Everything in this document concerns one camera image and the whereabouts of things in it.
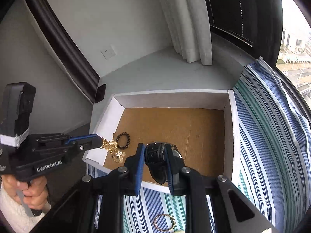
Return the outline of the left hand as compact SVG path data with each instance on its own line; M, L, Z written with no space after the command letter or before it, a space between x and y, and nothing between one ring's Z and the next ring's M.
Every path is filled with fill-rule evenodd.
M23 201L31 209L43 210L47 204L48 190L45 176L32 180L31 185L28 186L28 183L19 182L13 175L2 175L2 184L8 196L18 204L21 204L21 200L17 195L18 190L22 191L25 196Z

